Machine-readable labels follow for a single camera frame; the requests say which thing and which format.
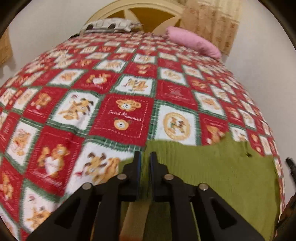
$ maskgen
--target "curtain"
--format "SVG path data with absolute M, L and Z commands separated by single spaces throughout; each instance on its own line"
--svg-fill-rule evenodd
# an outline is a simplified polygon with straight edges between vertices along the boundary
M 242 0 L 175 0 L 185 9 L 180 27 L 211 41 L 229 55 L 241 15 Z
M 8 29 L 0 38 L 0 66 L 12 56 L 12 49 L 9 41 Z

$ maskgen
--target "white wall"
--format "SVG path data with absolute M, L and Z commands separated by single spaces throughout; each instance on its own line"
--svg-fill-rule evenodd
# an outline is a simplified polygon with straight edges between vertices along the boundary
M 37 55 L 79 31 L 113 0 L 32 0 L 10 25 L 14 56 L 0 67 L 0 85 Z M 242 19 L 226 66 L 247 87 L 274 132 L 282 160 L 296 159 L 296 52 L 274 16 L 244 0 Z M 287 168 L 286 200 L 294 193 Z
M 296 160 L 296 51 L 276 18 L 257 0 L 244 0 L 226 66 L 247 88 L 273 130 L 281 160 Z M 286 204 L 295 193 L 284 166 Z

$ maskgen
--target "green towel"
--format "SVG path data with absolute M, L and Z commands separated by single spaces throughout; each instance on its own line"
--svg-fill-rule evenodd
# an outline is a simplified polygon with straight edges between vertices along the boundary
M 249 142 L 236 142 L 230 133 L 220 143 L 186 146 L 177 142 L 148 141 L 142 157 L 141 196 L 149 196 L 149 155 L 185 183 L 207 183 L 249 222 L 265 240 L 271 240 L 279 216 L 280 194 L 272 156 L 262 157 Z M 121 163 L 122 166 L 131 160 Z M 152 203 L 145 225 L 145 241 L 171 241 L 170 212 L 166 203 Z

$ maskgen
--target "screw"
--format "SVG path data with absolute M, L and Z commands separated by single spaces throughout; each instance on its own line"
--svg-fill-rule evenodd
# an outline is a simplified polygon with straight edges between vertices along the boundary
M 83 185 L 82 185 L 82 188 L 84 189 L 84 190 L 89 190 L 90 188 L 91 188 L 91 183 L 84 183 Z
M 174 176 L 172 174 L 165 174 L 165 179 L 171 181 L 174 179 Z
M 205 190 L 208 190 L 209 189 L 209 186 L 206 184 L 206 183 L 201 183 L 199 185 L 200 189 L 205 191 Z
M 125 179 L 127 178 L 127 175 L 125 175 L 124 173 L 121 173 L 121 174 L 118 174 L 118 175 L 117 175 L 117 178 L 118 178 L 119 180 L 125 180 Z

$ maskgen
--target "wooden headboard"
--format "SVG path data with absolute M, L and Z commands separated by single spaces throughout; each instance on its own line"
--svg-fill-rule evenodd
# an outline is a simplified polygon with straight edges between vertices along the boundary
M 127 18 L 143 24 L 144 32 L 164 34 L 168 26 L 180 26 L 184 6 L 168 0 L 118 0 L 99 11 L 87 21 L 103 18 Z

